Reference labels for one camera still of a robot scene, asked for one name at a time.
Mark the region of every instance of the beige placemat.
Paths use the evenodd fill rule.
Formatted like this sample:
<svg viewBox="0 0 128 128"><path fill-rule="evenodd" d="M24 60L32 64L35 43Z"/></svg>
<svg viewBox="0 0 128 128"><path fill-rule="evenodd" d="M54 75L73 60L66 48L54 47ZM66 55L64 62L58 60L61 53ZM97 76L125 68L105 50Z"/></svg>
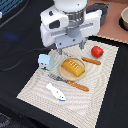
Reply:
<svg viewBox="0 0 128 128"><path fill-rule="evenodd" d="M93 46L100 46L104 50L103 56L97 59L102 64L95 65L86 62L87 72L85 77L76 81L87 86L89 92L52 80L47 76L49 71L38 68L17 98L78 128L95 128L118 48L88 40L84 50L80 50L79 46L76 45L65 48L63 51L75 56L81 55L96 59L90 52ZM67 56L60 56L55 50L52 50L49 54L54 58L54 66L50 72L60 76L58 71L59 63ZM66 101L56 100L51 95L51 92L46 89L46 84L48 83L52 83L54 87L60 89L66 96Z"/></svg>

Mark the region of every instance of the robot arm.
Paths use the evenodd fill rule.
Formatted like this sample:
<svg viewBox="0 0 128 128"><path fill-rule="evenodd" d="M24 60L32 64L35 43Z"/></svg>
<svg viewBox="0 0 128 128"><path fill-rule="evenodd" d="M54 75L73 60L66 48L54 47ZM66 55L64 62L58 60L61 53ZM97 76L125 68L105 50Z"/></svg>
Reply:
<svg viewBox="0 0 128 128"><path fill-rule="evenodd" d="M45 47L55 43L57 49L62 49L82 44L99 32L102 11L86 14L86 0L54 0L54 3L41 13L40 30Z"/></svg>

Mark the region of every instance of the toy fish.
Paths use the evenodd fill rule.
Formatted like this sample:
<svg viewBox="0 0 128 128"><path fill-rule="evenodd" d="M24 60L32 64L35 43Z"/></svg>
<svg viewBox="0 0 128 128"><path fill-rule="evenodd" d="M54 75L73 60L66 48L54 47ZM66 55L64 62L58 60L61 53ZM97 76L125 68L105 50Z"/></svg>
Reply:
<svg viewBox="0 0 128 128"><path fill-rule="evenodd" d="M51 91L51 93L53 94L53 96L56 99L58 99L60 101L65 101L66 100L64 94L59 89L53 87L51 83L47 84L46 88Z"/></svg>

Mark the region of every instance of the toast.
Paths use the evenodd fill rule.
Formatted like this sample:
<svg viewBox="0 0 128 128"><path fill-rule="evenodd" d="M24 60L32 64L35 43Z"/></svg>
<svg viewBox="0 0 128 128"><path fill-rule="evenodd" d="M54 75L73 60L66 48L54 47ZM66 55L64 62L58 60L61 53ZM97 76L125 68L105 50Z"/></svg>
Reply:
<svg viewBox="0 0 128 128"><path fill-rule="evenodd" d="M77 62L75 62L71 58L65 60L61 66L76 77L79 77L83 72L85 72L85 68L79 65Z"/></svg>

